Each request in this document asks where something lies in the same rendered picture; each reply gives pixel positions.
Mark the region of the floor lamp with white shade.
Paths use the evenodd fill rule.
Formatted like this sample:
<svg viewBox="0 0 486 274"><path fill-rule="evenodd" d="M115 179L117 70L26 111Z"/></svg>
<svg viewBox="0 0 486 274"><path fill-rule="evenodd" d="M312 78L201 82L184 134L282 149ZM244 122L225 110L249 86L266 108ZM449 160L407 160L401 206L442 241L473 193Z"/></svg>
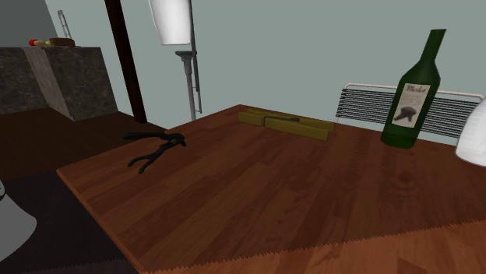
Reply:
<svg viewBox="0 0 486 274"><path fill-rule="evenodd" d="M201 114L199 65L195 43L192 0L148 0L162 45L190 45L190 51L176 51L184 64L191 120Z"/></svg>

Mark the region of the chair with black slatted back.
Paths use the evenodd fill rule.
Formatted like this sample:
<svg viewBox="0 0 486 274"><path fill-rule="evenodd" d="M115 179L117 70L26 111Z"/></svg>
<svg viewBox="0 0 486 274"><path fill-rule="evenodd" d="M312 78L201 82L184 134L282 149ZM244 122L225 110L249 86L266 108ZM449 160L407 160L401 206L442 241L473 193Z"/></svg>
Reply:
<svg viewBox="0 0 486 274"><path fill-rule="evenodd" d="M350 86L352 83L342 89L336 116L385 124L394 93L357 89L360 84L355 84L355 88ZM478 104L475 101L436 97L421 130L458 139L468 117Z"/></svg>

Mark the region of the dark marble counter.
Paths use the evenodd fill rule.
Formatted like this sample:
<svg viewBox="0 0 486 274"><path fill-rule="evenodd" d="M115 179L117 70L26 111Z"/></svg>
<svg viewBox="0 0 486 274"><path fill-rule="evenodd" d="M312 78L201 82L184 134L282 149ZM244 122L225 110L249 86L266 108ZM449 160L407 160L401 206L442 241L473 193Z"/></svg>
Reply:
<svg viewBox="0 0 486 274"><path fill-rule="evenodd" d="M49 107L82 121L118 110L101 49L77 46L57 14L63 37L0 47L0 115Z"/></svg>

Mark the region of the dark wooden post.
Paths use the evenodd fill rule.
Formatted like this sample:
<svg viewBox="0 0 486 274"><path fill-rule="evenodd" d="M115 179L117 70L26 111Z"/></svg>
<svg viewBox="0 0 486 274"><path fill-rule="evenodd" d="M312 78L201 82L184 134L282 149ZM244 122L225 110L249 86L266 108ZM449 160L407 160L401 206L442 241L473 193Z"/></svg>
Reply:
<svg viewBox="0 0 486 274"><path fill-rule="evenodd" d="M132 114L135 120L141 124L147 123L146 112L143 104L141 89L136 72L132 49L125 25L125 17L121 0L104 0L107 16L111 26L115 47L121 71L125 81L125 87L129 97Z"/></svg>

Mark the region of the black hinged hand tool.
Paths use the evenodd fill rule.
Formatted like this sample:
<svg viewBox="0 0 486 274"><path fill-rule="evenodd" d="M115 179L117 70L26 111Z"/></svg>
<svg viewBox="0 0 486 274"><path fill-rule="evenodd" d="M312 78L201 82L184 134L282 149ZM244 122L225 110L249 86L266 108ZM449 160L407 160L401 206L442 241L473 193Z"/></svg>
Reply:
<svg viewBox="0 0 486 274"><path fill-rule="evenodd" d="M140 160L146 160L146 162L139 168L138 174L142 174L150 164L155 162L168 149L171 149L177 145L181 145L183 147L187 146L185 142L185 137L183 136L183 134L180 133L166 134L165 132L127 132L123 135L123 139L126 140L140 140L148 138L159 138L161 140L164 140L165 143L160 145L155 152L143 156L138 156L128 162L127 167L131 167L134 165L135 162L138 162Z"/></svg>

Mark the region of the green wine bottle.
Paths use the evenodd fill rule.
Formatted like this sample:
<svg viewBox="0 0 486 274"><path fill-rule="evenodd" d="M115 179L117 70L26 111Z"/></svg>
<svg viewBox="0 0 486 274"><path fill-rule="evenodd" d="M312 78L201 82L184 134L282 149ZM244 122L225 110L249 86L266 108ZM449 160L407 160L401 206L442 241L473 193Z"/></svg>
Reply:
<svg viewBox="0 0 486 274"><path fill-rule="evenodd" d="M419 61L401 77L380 137L386 145L410 149L417 141L440 85L435 60L445 33L431 30Z"/></svg>

